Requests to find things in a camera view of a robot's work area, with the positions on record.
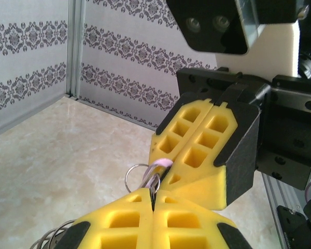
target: screw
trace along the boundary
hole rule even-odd
[[[297,18],[299,20],[304,20],[309,14],[309,10],[310,7],[308,5],[304,5],[302,8],[300,8]]]

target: marble floor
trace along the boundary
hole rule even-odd
[[[152,133],[63,98],[0,135],[0,249],[29,248],[51,228],[126,195],[124,175],[147,163]],[[259,172],[253,188],[219,213],[253,248],[280,248]]]

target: wallpaper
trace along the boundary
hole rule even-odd
[[[79,98],[151,128],[179,98],[176,72],[215,69],[186,44],[165,0],[86,0]]]
[[[66,91],[68,0],[0,1],[0,129]]]

